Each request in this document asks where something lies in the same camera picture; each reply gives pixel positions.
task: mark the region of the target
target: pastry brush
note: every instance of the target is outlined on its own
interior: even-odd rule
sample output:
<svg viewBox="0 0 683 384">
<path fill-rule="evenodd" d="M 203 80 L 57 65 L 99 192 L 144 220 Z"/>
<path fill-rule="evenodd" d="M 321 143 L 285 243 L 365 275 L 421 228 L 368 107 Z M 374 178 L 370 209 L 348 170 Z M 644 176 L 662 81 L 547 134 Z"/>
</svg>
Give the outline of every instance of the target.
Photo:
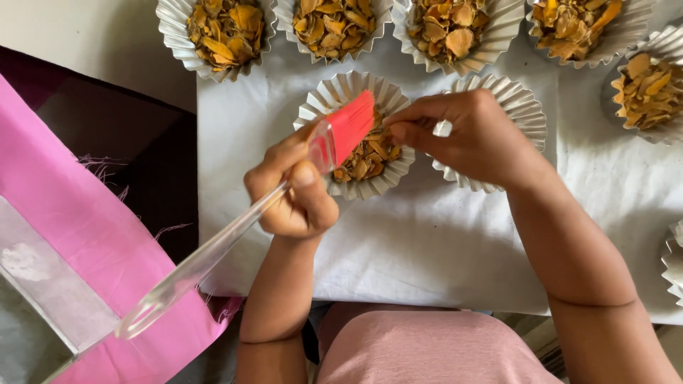
<svg viewBox="0 0 683 384">
<path fill-rule="evenodd" d="M 337 168 L 363 140 L 374 122 L 374 97 L 370 91 L 339 111 L 317 121 L 309 138 L 308 159 L 321 174 Z M 157 318 L 201 283 L 209 271 L 235 243 L 261 219 L 277 200 L 291 188 L 287 176 L 273 190 L 194 251 L 164 280 L 154 287 L 122 320 L 116 337 L 130 339 L 149 327 Z"/>
</svg>

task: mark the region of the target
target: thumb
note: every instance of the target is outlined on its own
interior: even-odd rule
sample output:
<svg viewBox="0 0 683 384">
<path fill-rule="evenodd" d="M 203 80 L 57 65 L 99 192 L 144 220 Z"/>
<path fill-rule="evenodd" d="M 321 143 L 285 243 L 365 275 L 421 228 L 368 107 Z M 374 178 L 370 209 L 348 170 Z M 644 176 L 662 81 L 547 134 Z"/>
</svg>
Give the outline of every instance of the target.
<svg viewBox="0 0 683 384">
<path fill-rule="evenodd" d="M 420 152 L 439 157 L 447 150 L 448 139 L 434 136 L 412 122 L 398 122 L 389 127 L 395 145 L 406 145 Z"/>
<path fill-rule="evenodd" d="M 330 228 L 337 221 L 339 207 L 327 193 L 315 165 L 308 160 L 298 162 L 292 168 L 290 181 L 294 199 L 306 210 L 309 230 L 315 233 Z"/>
</svg>

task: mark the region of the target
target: hand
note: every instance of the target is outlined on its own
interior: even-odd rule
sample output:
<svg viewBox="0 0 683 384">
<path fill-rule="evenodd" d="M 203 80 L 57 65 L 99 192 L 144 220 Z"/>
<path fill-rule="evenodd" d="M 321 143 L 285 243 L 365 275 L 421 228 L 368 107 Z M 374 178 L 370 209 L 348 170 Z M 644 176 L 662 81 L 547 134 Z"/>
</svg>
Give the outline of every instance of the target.
<svg viewBox="0 0 683 384">
<path fill-rule="evenodd" d="M 434 126 L 443 120 L 453 124 L 450 136 L 434 136 Z M 524 187 L 535 172 L 552 169 L 489 90 L 421 97 L 384 124 L 394 144 L 428 153 L 465 176 L 506 189 Z"/>
<path fill-rule="evenodd" d="M 327 194 L 316 167 L 308 160 L 310 128 L 304 127 L 266 151 L 264 160 L 245 174 L 245 186 L 254 203 L 275 188 L 289 173 L 292 189 L 275 202 L 260 220 L 272 234 L 313 238 L 323 234 L 339 216 L 339 207 Z"/>
</svg>

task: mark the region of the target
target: clear plastic brush handle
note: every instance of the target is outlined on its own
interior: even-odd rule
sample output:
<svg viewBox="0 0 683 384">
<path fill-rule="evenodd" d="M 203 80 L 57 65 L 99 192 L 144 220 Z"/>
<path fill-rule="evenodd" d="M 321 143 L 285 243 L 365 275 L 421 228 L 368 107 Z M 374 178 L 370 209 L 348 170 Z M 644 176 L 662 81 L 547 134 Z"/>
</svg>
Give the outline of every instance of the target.
<svg viewBox="0 0 683 384">
<path fill-rule="evenodd" d="M 308 159 L 321 174 L 326 174 L 335 169 L 335 157 L 332 127 L 327 120 L 320 120 L 309 139 Z M 227 255 L 230 248 L 289 188 L 289 180 L 283 180 L 216 236 L 194 251 L 121 319 L 121 323 L 114 330 L 114 335 L 117 338 L 134 338 L 152 325 L 186 293 L 194 290 L 211 269 Z"/>
</svg>

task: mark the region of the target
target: red silicone brush bristles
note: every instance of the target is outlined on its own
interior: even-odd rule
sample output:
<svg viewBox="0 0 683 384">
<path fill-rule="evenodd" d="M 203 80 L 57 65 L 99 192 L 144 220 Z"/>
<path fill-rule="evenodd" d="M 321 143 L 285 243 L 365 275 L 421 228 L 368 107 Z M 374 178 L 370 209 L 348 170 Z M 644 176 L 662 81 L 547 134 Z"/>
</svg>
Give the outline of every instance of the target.
<svg viewBox="0 0 683 384">
<path fill-rule="evenodd" d="M 327 117 L 335 137 L 336 167 L 344 162 L 372 129 L 374 106 L 374 96 L 365 90 L 350 104 Z"/>
</svg>

